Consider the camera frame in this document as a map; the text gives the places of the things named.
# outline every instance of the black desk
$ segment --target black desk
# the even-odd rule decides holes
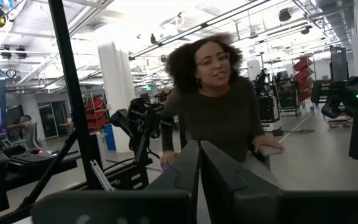
[[[76,160],[80,157],[79,153],[67,155],[59,165],[55,174],[76,168]],[[6,170],[6,164],[8,162],[9,159],[4,154],[0,154],[0,212],[9,208],[6,191],[35,182],[39,180],[45,172],[45,170],[35,170],[29,173],[9,172]]]

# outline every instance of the blue container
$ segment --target blue container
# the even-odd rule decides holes
[[[111,124],[104,125],[104,133],[106,138],[107,149],[115,151],[116,142],[114,141],[114,135],[112,134],[112,126]]]

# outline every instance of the woman's hand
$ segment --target woman's hand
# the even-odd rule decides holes
[[[276,149],[281,149],[281,151],[284,150],[283,146],[278,141],[268,138],[266,136],[257,136],[255,138],[254,146],[255,146],[255,152],[259,151],[260,146],[270,146]]]
[[[161,167],[166,169],[166,167],[172,165],[177,156],[178,153],[175,151],[165,151],[161,156]]]

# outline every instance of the red storage rack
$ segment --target red storage rack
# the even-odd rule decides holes
[[[299,81],[299,102],[302,106],[305,106],[305,100],[311,96],[311,89],[314,83],[314,80],[310,77],[310,75],[314,74],[314,71],[310,68],[313,62],[309,57],[302,57],[299,59],[299,62],[296,63],[293,68],[298,72],[295,75],[295,80]]]
[[[91,132],[99,131],[108,122],[103,97],[93,98],[91,94],[91,99],[85,104],[85,113]]]
[[[299,101],[303,102],[306,99],[308,99],[311,96],[311,89],[307,88],[305,91],[302,91],[301,94],[299,95]]]
[[[298,63],[296,63],[293,68],[295,71],[299,72],[302,68],[309,67],[312,64],[312,61],[308,57],[303,57]]]
[[[307,77],[309,77],[311,74],[313,74],[314,71],[308,67],[302,68],[296,75],[295,79],[298,81],[301,81]]]
[[[303,91],[313,85],[314,81],[311,78],[301,80],[298,85],[299,91]]]

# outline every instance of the woman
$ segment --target woman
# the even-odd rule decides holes
[[[249,81],[239,76],[242,55],[228,44],[228,37],[201,39],[169,55],[166,69],[175,90],[161,115],[180,114],[192,139],[209,141],[243,162],[248,151],[256,152],[261,145],[282,147],[264,135],[255,93]],[[162,129],[162,144],[161,163],[166,166],[177,155],[172,129]]]

